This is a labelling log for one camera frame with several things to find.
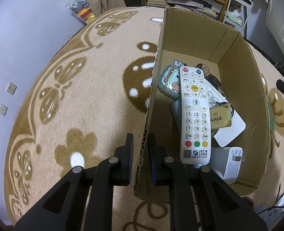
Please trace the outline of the upper wall socket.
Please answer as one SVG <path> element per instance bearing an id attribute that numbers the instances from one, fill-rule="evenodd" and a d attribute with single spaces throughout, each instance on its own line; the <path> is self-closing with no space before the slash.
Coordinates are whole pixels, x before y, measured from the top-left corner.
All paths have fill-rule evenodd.
<path id="1" fill-rule="evenodd" d="M 15 84 L 13 84 L 12 82 L 9 82 L 9 85 L 6 89 L 6 91 L 11 94 L 14 95 L 14 93 L 16 92 L 17 86 Z"/>

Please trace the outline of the white metal cart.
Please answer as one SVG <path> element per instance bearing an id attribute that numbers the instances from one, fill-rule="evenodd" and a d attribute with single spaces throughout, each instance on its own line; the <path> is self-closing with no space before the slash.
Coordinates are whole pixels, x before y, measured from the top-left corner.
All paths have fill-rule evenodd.
<path id="1" fill-rule="evenodd" d="M 246 39 L 247 22 L 253 7 L 253 0 L 229 0 L 223 23 L 241 32 Z"/>

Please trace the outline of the white box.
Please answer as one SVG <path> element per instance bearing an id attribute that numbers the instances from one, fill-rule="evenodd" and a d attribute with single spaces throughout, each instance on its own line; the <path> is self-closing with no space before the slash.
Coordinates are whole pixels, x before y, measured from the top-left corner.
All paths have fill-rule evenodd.
<path id="1" fill-rule="evenodd" d="M 176 100 L 169 105 L 170 112 L 176 122 L 179 132 L 181 132 L 181 100 Z M 233 110 L 231 117 L 231 126 L 217 129 L 214 135 L 215 140 L 221 147 L 230 144 L 246 128 L 246 124 L 236 110 Z"/>

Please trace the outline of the plastic bag of toys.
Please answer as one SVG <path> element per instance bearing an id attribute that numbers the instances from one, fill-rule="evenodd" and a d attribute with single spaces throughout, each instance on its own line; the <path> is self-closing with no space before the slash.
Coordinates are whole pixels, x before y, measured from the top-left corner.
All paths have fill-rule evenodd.
<path id="1" fill-rule="evenodd" d="M 65 7 L 83 23 L 91 23 L 96 18 L 89 0 L 70 0 Z"/>

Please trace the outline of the brown cardboard box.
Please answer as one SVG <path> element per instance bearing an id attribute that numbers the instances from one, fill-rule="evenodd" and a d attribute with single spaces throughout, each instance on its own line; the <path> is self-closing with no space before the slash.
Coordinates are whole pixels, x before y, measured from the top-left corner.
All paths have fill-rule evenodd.
<path id="1" fill-rule="evenodd" d="M 228 101 L 246 124 L 244 132 L 231 143 L 243 148 L 246 156 L 231 187 L 241 196 L 254 193 L 266 170 L 270 128 L 265 92 L 251 48 L 239 31 L 186 10 L 168 7 L 162 25 L 153 80 L 156 84 L 152 85 L 143 142 L 150 131 L 158 145 L 179 159 L 180 133 L 168 109 L 171 99 L 158 91 L 157 82 L 163 69 L 174 60 L 192 67 L 203 63 L 221 82 Z M 156 187 L 151 182 L 145 148 L 143 143 L 134 194 L 141 200 L 168 203 L 168 187 Z"/>

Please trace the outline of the lower wall socket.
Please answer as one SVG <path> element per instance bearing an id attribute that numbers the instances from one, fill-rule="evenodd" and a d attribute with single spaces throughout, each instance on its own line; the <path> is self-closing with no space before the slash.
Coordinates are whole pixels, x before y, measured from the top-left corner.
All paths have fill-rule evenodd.
<path id="1" fill-rule="evenodd" d="M 5 106 L 5 105 L 3 105 L 3 104 L 0 104 L 0 114 L 1 114 L 1 115 L 5 116 L 6 113 L 7 113 L 7 109 L 8 109 L 7 106 Z"/>

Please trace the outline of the green Pochacco oval case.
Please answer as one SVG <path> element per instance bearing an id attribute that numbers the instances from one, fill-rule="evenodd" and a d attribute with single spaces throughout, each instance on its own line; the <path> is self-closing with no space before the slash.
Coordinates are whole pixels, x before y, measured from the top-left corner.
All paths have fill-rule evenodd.
<path id="1" fill-rule="evenodd" d="M 274 132 L 275 131 L 275 117 L 274 117 L 273 109 L 268 99 L 266 100 L 266 102 L 267 102 L 268 115 L 269 115 L 270 131 Z"/>

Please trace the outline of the white power adapter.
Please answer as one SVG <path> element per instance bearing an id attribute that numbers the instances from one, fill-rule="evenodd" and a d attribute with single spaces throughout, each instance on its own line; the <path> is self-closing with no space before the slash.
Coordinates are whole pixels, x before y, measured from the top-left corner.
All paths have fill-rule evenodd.
<path id="1" fill-rule="evenodd" d="M 230 185 L 237 181 L 241 162 L 245 160 L 241 147 L 212 147 L 210 162 L 206 165 Z"/>

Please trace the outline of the white Midea remote control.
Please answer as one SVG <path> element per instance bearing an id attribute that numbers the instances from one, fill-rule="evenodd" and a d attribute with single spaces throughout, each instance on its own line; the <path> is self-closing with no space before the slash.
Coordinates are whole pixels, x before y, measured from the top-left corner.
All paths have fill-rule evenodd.
<path id="1" fill-rule="evenodd" d="M 228 100 L 206 79 L 207 99 L 209 107 L 217 107 L 222 103 L 228 103 Z"/>

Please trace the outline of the wall socket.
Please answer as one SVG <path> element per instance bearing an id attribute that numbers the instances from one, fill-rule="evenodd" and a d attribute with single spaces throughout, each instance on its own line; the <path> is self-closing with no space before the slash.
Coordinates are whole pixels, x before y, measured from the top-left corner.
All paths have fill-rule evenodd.
<path id="1" fill-rule="evenodd" d="M 0 104 L 0 114 L 1 114 L 1 115 L 5 116 L 6 113 L 7 113 L 7 109 L 8 109 L 7 106 L 5 106 L 5 105 L 3 105 L 3 104 Z"/>
<path id="2" fill-rule="evenodd" d="M 13 84 L 12 82 L 9 82 L 9 85 L 6 89 L 6 91 L 11 94 L 14 95 L 14 93 L 16 92 L 17 86 L 15 84 Z"/>

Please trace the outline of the beige patterned round rug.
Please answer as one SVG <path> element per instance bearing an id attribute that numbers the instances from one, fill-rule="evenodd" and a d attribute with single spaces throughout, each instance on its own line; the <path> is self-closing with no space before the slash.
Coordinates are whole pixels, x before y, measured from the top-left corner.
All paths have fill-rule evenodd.
<path id="1" fill-rule="evenodd" d="M 14 226 L 74 166 L 97 166 L 130 133 L 132 180 L 114 188 L 111 230 L 170 229 L 168 203 L 134 194 L 165 10 L 109 10 L 43 69 L 20 108 L 7 148 L 4 191 Z M 267 208 L 284 192 L 284 95 L 276 88 L 279 71 L 249 47 L 273 109 L 275 131 L 270 131 L 262 182 L 246 196 Z"/>

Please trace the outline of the white JSCN remote control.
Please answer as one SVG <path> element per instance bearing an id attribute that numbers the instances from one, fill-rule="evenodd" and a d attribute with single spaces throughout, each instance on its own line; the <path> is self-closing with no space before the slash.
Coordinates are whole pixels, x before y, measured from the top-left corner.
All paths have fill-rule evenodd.
<path id="1" fill-rule="evenodd" d="M 184 164 L 208 164 L 211 155 L 209 101 L 204 73 L 196 67 L 180 68 L 181 146 Z"/>

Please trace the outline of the green Cheers cartoon case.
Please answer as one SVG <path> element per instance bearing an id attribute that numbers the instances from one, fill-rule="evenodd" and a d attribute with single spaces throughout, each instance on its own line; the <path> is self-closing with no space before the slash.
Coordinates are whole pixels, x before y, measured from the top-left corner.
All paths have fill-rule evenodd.
<path id="1" fill-rule="evenodd" d="M 179 99 L 180 68 L 183 66 L 187 64 L 175 60 L 163 70 L 158 80 L 158 90 L 173 100 Z"/>

